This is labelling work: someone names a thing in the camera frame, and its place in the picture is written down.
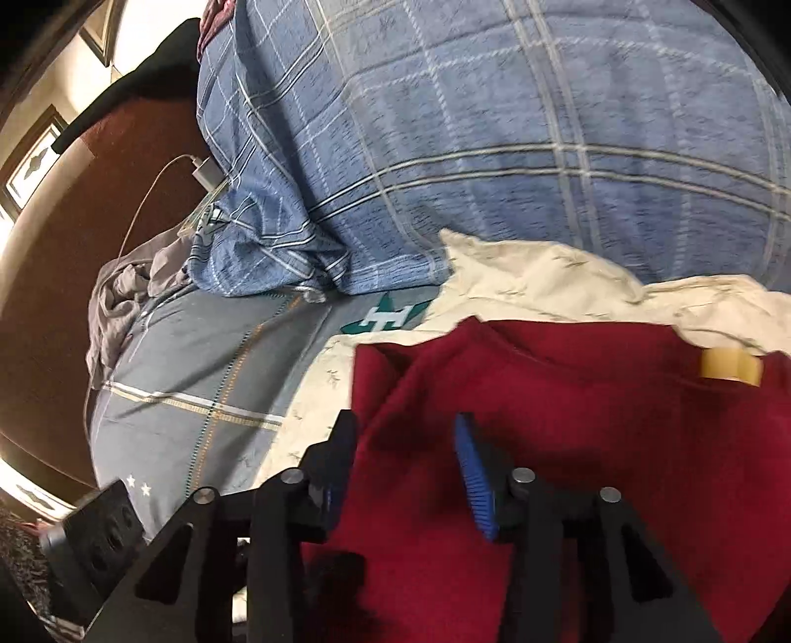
white cable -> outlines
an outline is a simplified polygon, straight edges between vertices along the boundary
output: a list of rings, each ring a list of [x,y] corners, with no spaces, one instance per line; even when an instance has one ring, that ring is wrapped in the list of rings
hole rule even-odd
[[[193,154],[179,154],[179,156],[177,156],[176,158],[172,158],[170,161],[165,163],[165,167],[163,167],[159,171],[157,178],[153,180],[153,183],[151,184],[149,191],[146,192],[146,195],[143,197],[143,200],[140,202],[140,205],[138,205],[137,211],[134,213],[134,216],[132,217],[132,221],[129,224],[129,227],[127,228],[127,235],[123,238],[123,241],[121,243],[121,248],[118,251],[118,257],[115,259],[115,266],[112,269],[113,272],[115,272],[115,270],[118,268],[118,263],[121,261],[121,256],[123,255],[123,249],[126,247],[127,241],[129,241],[129,235],[132,234],[132,228],[134,227],[135,222],[138,220],[138,215],[140,214],[140,211],[143,209],[143,205],[145,204],[146,199],[148,199],[153,189],[157,186],[157,181],[160,180],[160,177],[165,173],[165,170],[171,165],[173,165],[173,163],[175,163],[176,161],[180,161],[182,158],[189,158],[192,161],[192,165],[194,165],[195,167],[199,167],[200,164],[202,163],[202,160],[197,156],[194,156]]]

pink fabric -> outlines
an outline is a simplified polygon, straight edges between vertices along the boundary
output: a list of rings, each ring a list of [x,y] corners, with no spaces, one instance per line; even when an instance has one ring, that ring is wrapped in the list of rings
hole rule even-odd
[[[200,19],[200,36],[198,38],[198,60],[203,56],[203,50],[231,19],[237,7],[237,0],[209,0]]]

red shirt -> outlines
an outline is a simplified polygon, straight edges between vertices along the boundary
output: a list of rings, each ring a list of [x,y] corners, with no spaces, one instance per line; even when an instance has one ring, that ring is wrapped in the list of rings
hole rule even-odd
[[[417,346],[362,345],[357,460],[326,547],[368,563],[363,612],[331,640],[494,643],[510,548],[475,528],[453,448],[472,412],[517,466],[566,488],[620,489],[744,643],[791,580],[791,362],[760,387],[701,379],[667,326],[463,321]]]

crumpled gray garment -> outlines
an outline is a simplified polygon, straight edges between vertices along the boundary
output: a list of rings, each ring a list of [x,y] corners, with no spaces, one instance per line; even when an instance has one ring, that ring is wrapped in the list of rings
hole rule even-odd
[[[189,281],[182,267],[192,238],[180,237],[180,227],[158,234],[99,271],[88,304],[90,347],[85,362],[92,389],[100,389],[112,372],[146,302]]]

beige cloth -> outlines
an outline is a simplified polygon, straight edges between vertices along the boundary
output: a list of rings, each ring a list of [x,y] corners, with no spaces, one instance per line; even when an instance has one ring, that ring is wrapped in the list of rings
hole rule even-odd
[[[332,337],[305,373],[255,479],[295,466],[327,438],[350,404],[358,344],[419,344],[475,315],[484,321],[650,322],[672,325],[703,348],[744,346],[755,355],[791,355],[791,295],[769,292],[746,276],[691,277],[641,284],[624,268],[552,242],[481,242],[443,230],[453,274],[421,325]]]
[[[99,271],[88,304],[90,347],[85,356],[90,387],[98,390],[123,349],[127,333],[152,297],[188,281],[182,270],[192,239],[178,235],[181,225],[166,230]]]

